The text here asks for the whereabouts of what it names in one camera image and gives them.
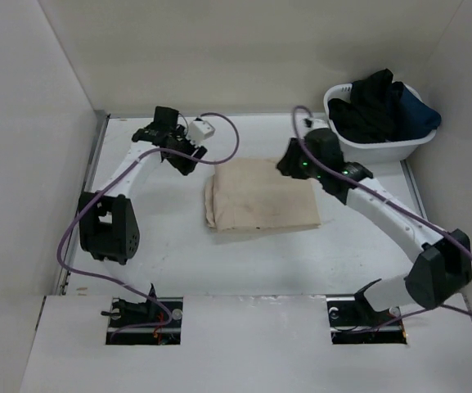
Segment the beige trousers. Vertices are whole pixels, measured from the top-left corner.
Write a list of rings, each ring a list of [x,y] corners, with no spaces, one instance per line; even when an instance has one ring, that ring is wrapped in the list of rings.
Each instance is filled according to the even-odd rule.
[[[205,184],[205,220],[218,233],[294,231],[321,225],[308,180],[281,175],[275,159],[235,158]]]

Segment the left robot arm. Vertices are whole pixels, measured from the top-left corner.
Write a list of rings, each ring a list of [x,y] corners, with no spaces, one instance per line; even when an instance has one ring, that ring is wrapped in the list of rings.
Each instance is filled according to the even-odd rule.
[[[203,142],[214,135],[214,126],[200,117],[182,125],[179,117],[173,108],[155,108],[152,122],[133,134],[126,156],[107,181],[115,183],[113,188],[79,221],[81,248],[109,271],[137,253],[141,235],[133,200],[148,176],[165,161],[187,176],[196,168],[188,157],[201,159],[207,153]]]

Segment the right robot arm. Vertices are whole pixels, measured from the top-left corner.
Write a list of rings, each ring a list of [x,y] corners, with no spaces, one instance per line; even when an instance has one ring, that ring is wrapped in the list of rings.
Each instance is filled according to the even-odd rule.
[[[345,161],[330,129],[291,138],[276,167],[286,177],[317,180],[327,194],[390,237],[411,261],[408,273],[377,279],[355,293],[353,314],[359,322],[373,323],[396,306],[436,309],[471,282],[469,237],[460,229],[448,233],[419,222],[367,167]]]

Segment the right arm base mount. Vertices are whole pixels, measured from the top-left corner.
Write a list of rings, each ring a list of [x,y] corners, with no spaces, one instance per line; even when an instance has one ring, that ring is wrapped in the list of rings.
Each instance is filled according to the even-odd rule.
[[[401,315],[400,309],[381,312],[364,311],[353,297],[328,297],[326,306],[330,338],[335,345],[406,345],[407,336],[401,320],[389,322]]]

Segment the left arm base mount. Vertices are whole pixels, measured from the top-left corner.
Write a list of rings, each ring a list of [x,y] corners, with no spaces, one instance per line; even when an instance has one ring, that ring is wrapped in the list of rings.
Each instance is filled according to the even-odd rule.
[[[109,346],[176,346],[181,343],[182,298],[159,298],[167,313],[148,300],[132,303],[114,298],[101,316],[107,318],[106,344]]]

